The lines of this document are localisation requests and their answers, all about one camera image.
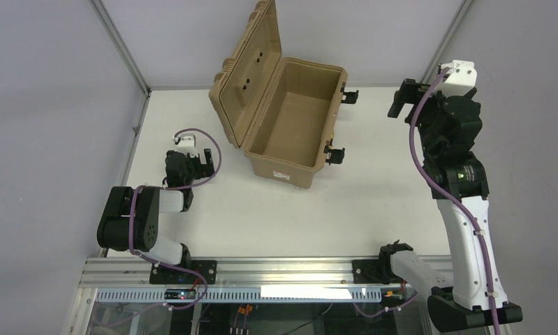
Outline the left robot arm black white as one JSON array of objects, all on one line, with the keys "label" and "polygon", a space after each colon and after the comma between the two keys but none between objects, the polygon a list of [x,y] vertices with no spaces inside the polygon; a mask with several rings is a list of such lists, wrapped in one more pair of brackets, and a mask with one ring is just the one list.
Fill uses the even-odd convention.
[{"label": "left robot arm black white", "polygon": [[162,186],[115,186],[111,189],[98,224],[96,238],[102,248],[131,251],[155,262],[191,268],[189,248],[159,232],[164,213],[187,212],[193,202],[192,184],[214,175],[212,151],[188,154],[166,152]]}]

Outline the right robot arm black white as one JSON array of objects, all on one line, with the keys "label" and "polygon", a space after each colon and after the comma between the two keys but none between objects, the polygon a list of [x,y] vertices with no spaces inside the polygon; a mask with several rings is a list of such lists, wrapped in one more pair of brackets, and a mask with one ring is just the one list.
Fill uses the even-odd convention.
[{"label": "right robot arm black white", "polygon": [[405,79],[388,111],[406,118],[410,140],[419,139],[422,158],[415,164],[429,186],[443,219],[453,277],[440,274],[407,244],[381,247],[376,281],[404,281],[426,299],[432,324],[440,332],[458,332],[521,322],[522,309],[511,302],[501,284],[488,231],[490,193],[483,164],[472,152],[483,126],[476,88],[446,93],[434,84]]}]

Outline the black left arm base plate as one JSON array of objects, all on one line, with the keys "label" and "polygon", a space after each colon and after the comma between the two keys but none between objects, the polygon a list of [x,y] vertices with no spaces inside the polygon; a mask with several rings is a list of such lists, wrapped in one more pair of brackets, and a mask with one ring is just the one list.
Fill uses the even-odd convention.
[{"label": "black left arm base plate", "polygon": [[[218,262],[216,260],[192,260],[191,271],[198,272],[208,284],[216,283]],[[149,274],[149,283],[152,285],[188,285],[199,278],[185,271],[178,271],[169,267],[152,266]]]}]

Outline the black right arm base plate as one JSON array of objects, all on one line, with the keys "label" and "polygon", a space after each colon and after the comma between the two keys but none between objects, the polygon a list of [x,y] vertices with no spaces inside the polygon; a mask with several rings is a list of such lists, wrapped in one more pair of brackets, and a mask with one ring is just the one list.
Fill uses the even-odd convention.
[{"label": "black right arm base plate", "polygon": [[381,258],[356,259],[351,261],[355,284],[401,284],[402,277],[392,270],[390,260]]}]

